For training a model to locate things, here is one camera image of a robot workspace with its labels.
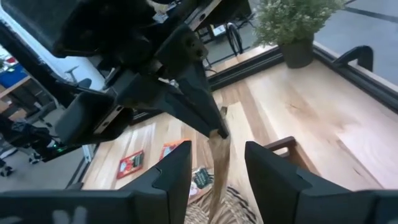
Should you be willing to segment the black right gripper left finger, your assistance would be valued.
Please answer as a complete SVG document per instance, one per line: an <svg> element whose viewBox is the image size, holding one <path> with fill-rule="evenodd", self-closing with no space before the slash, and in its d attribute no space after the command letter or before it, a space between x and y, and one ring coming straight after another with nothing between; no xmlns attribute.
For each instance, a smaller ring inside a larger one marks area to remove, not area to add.
<svg viewBox="0 0 398 224"><path fill-rule="evenodd" d="M184 141L138 178L130 191L121 224L183 224L192 181L192 142Z"/></svg>

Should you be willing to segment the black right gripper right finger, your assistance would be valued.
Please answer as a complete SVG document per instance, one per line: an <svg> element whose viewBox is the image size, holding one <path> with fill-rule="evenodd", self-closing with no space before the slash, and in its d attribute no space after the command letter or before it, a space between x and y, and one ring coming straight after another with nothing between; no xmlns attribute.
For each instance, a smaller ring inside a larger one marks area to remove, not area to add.
<svg viewBox="0 0 398 224"><path fill-rule="evenodd" d="M249 181L265 224L370 224L368 197L304 170L254 141Z"/></svg>

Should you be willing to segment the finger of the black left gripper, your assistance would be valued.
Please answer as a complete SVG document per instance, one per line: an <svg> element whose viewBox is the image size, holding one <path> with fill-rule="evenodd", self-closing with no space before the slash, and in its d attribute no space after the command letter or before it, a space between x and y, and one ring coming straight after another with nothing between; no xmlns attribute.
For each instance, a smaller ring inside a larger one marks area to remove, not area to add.
<svg viewBox="0 0 398 224"><path fill-rule="evenodd" d="M118 104L168 113L206 137L213 130L175 87L138 74L125 74L118 79Z"/></svg>
<svg viewBox="0 0 398 224"><path fill-rule="evenodd" d="M201 125L195 129L199 131L199 128L204 128L200 132L208 137L213 130L217 130L226 139L229 131L211 93L203 64L189 63L177 81L180 90L192 105L193 112L200 118Z"/></svg>

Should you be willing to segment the orange peach tea bag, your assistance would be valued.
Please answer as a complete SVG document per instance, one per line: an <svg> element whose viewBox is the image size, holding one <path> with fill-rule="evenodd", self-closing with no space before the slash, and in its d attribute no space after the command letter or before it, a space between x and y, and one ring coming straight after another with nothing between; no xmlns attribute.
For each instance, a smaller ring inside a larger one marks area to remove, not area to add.
<svg viewBox="0 0 398 224"><path fill-rule="evenodd" d="M188 141L188 139L180 139L178 141L165 143L162 147L159 160L162 160L165 156L170 154L175 148L177 148L184 141Z"/></svg>

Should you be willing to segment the red strawberry tea bag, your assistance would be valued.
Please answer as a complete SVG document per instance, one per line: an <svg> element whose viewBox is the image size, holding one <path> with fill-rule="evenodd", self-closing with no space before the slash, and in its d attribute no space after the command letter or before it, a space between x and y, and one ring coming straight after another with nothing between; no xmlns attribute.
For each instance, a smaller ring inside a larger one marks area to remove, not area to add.
<svg viewBox="0 0 398 224"><path fill-rule="evenodd" d="M123 177L137 172L143 167L144 151L137 151L134 154L127 156L119 161L116 178L122 179Z"/></svg>

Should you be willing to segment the brown wooden compartment box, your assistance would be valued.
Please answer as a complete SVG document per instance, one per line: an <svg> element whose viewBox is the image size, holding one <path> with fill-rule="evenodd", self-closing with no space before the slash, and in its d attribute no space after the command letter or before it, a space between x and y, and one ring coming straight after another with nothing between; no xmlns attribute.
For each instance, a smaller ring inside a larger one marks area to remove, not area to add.
<svg viewBox="0 0 398 224"><path fill-rule="evenodd" d="M283 149L283 152L279 153L280 157L286 158L292 164L310 171L310 163L305 161L302 147L293 136L274 141L264 147L273 151L275 154L277 151Z"/></svg>

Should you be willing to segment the round woven straw placemat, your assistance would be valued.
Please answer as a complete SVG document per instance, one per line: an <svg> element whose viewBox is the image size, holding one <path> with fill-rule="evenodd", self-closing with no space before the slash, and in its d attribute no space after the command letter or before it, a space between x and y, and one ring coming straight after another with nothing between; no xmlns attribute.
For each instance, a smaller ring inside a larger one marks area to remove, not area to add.
<svg viewBox="0 0 398 224"><path fill-rule="evenodd" d="M188 205L183 224L259 224L249 203L232 186L227 186L224 198L209 222L212 193L210 189Z"/></svg>

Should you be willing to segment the small potted green plant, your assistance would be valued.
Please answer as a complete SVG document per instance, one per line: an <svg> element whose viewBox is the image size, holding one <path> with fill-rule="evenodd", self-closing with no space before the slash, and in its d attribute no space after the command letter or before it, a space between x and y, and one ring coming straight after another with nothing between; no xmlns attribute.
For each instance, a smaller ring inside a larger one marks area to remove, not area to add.
<svg viewBox="0 0 398 224"><path fill-rule="evenodd" d="M345 0L260 0L254 26L256 45L277 46L289 68L313 61L315 34Z"/></svg>

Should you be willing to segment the black metal bracket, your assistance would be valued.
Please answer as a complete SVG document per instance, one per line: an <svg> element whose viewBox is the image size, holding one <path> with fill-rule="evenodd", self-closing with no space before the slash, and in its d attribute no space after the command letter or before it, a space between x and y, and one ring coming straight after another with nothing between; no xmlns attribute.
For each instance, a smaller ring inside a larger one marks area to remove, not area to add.
<svg viewBox="0 0 398 224"><path fill-rule="evenodd" d="M347 65L350 62L356 60L360 67L373 71L374 52L373 49L368 45L362 45L352 48L339 56L333 61L335 65Z"/></svg>

